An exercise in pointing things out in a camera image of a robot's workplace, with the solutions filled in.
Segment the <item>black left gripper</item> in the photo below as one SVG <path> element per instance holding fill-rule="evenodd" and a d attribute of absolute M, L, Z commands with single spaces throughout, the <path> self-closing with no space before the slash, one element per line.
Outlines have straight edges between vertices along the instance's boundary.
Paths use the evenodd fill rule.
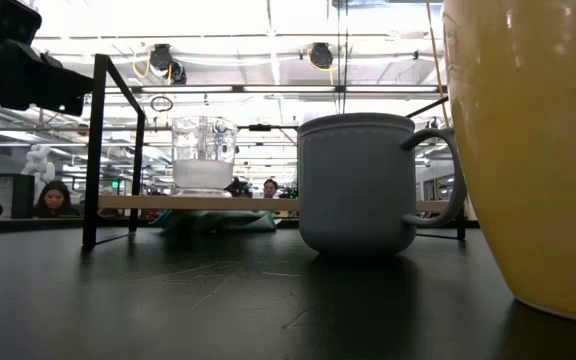
<path fill-rule="evenodd" d="M 83 112 L 84 98 L 93 91 L 93 79 L 50 64 L 29 46 L 11 40 L 0 41 L 0 105 L 25 110 L 45 101 L 42 82 L 46 85 L 48 110 L 72 116 Z"/>

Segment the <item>small clear glass cup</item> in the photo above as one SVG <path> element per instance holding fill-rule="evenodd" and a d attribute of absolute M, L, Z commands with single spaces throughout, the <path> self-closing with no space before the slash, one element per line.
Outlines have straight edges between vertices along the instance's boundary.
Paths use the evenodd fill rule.
<path fill-rule="evenodd" d="M 233 180 L 238 127 L 221 117 L 187 116 L 172 123 L 172 166 L 183 195 L 225 196 Z"/>

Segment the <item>medium grey mug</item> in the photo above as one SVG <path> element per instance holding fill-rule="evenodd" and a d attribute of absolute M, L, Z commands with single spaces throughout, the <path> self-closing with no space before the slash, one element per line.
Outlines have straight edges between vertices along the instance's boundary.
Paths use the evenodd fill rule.
<path fill-rule="evenodd" d="M 452 154 L 453 192 L 433 218 L 417 214 L 415 148 L 431 138 Z M 455 132 L 417 130 L 383 113 L 329 115 L 297 131 L 299 231 L 322 254 L 394 255 L 419 227 L 449 223 L 467 196 Z"/>

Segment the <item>white lumpy object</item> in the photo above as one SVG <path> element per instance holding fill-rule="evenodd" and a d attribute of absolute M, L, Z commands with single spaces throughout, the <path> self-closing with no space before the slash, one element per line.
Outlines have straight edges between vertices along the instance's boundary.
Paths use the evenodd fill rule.
<path fill-rule="evenodd" d="M 35 144 L 30 147 L 26 154 L 26 163 L 21 174 L 34 178 L 36 191 L 41 191 L 47 183 L 55 178 L 55 166 L 48 160 L 50 153 L 50 146 Z"/>

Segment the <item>black ceiling device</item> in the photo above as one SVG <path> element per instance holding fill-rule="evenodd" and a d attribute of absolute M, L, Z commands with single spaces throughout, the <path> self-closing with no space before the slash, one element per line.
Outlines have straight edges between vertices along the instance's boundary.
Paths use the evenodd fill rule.
<path fill-rule="evenodd" d="M 325 42 L 313 43 L 308 58 L 312 66 L 322 70 L 329 70 L 334 60 L 329 45 Z"/>
<path fill-rule="evenodd" d="M 149 55 L 149 69 L 169 85 L 185 85 L 185 68 L 172 56 L 170 49 L 169 44 L 155 44 Z"/>

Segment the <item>black box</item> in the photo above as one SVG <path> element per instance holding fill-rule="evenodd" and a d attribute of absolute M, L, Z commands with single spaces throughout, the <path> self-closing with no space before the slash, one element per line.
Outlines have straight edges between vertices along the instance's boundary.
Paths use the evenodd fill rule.
<path fill-rule="evenodd" d="M 35 178 L 30 175 L 17 174 L 13 179 L 13 194 L 11 205 L 12 219 L 28 219 L 32 217 L 35 204 Z"/>

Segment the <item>light blue cloth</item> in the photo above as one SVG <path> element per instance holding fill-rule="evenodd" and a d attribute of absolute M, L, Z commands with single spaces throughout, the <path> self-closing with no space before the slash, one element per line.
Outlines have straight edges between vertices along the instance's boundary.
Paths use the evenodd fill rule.
<path fill-rule="evenodd" d="M 166 210 L 151 225 L 170 234 L 277 230 L 273 214 L 268 211 Z"/>

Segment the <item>large yellow-orange mug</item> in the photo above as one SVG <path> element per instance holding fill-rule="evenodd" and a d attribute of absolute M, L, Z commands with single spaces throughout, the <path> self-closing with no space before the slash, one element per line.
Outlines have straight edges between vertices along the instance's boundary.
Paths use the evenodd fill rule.
<path fill-rule="evenodd" d="M 459 155 L 522 303 L 576 320 L 576 0 L 445 0 Z"/>

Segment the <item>wooden shelf with black frame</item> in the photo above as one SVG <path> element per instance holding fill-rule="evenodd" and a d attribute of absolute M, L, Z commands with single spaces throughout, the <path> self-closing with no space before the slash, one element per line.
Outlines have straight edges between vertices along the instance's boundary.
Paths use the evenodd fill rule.
<path fill-rule="evenodd" d="M 133 190 L 130 196 L 101 196 L 99 194 L 100 157 L 102 143 L 102 120 L 105 106 L 106 77 L 111 76 L 122 95 L 134 108 L 137 114 L 136 150 L 133 170 Z M 92 108 L 89 127 L 88 164 L 86 177 L 85 215 L 83 221 L 82 246 L 92 248 L 101 243 L 97 238 L 97 227 L 100 223 L 97 211 L 100 208 L 129 208 L 131 210 L 128 229 L 131 234 L 138 228 L 137 211 L 139 209 L 175 209 L 175 210 L 267 210 L 267 211 L 298 211 L 300 203 L 297 199 L 254 199 L 226 197 L 149 197 L 140 194 L 141 160 L 143 137 L 145 132 L 145 113 L 137 104 L 135 97 L 109 56 L 97 54 L 94 57 L 94 75 L 92 85 Z M 431 219 L 423 219 L 407 215 L 404 219 L 417 227 L 435 227 L 448 223 L 456 218 L 463 218 L 466 184 L 462 175 L 454 130 L 426 129 L 415 133 L 410 140 L 403 143 L 405 150 L 410 150 L 426 139 L 438 137 L 443 139 L 453 156 L 454 190 L 449 201 L 432 208 L 427 205 L 417 205 L 422 212 L 435 211 L 439 215 Z"/>

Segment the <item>black background rig frame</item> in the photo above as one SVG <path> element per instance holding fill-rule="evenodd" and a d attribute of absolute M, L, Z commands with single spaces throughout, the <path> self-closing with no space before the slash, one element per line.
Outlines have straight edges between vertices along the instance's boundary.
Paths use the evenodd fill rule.
<path fill-rule="evenodd" d="M 263 184 L 278 184 L 273 198 L 289 198 L 296 187 L 297 127 L 251 124 L 238 128 L 234 175 L 251 186 L 254 197 L 263 197 Z"/>

